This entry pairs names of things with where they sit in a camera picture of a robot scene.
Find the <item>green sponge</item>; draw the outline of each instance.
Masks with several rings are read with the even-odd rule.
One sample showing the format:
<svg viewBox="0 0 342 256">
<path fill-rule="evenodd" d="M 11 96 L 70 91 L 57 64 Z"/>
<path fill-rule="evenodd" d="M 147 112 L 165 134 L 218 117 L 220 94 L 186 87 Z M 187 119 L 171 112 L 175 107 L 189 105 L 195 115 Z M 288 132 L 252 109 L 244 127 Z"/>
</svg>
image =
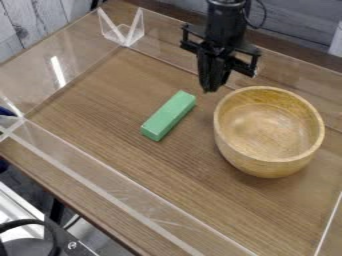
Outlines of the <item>green sponge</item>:
<svg viewBox="0 0 342 256">
<path fill-rule="evenodd" d="M 161 141 L 195 105 L 197 97 L 179 91 L 143 124 L 142 134 L 151 140 Z"/>
</svg>

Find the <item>wooden table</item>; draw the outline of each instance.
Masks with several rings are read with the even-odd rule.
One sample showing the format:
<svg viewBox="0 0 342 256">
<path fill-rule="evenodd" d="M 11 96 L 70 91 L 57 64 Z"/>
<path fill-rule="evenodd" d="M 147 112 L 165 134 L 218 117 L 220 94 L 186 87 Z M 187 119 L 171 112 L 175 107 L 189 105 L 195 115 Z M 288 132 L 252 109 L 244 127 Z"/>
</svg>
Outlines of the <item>wooden table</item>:
<svg viewBox="0 0 342 256">
<path fill-rule="evenodd" d="M 130 5 L 111 1 L 106 11 L 114 12 L 118 4 L 131 13 Z M 329 65 L 340 61 L 325 58 Z M 249 79 L 236 74 L 230 81 L 233 88 L 272 85 L 293 90 L 321 110 L 329 127 L 322 149 L 306 170 L 278 180 L 241 173 L 216 146 L 213 113 L 232 89 L 204 95 L 195 75 L 126 48 L 113 52 L 29 118 L 256 254 L 313 255 L 342 191 L 341 84 L 341 73 L 268 50 L 260 76 Z M 141 135 L 139 127 L 181 89 L 197 95 L 198 106 L 155 143 Z M 189 255 L 12 139 L 0 144 L 0 152 L 138 254 Z M 111 184 L 110 173 L 97 179 Z M 325 255 L 333 255 L 329 249 Z"/>
</svg>

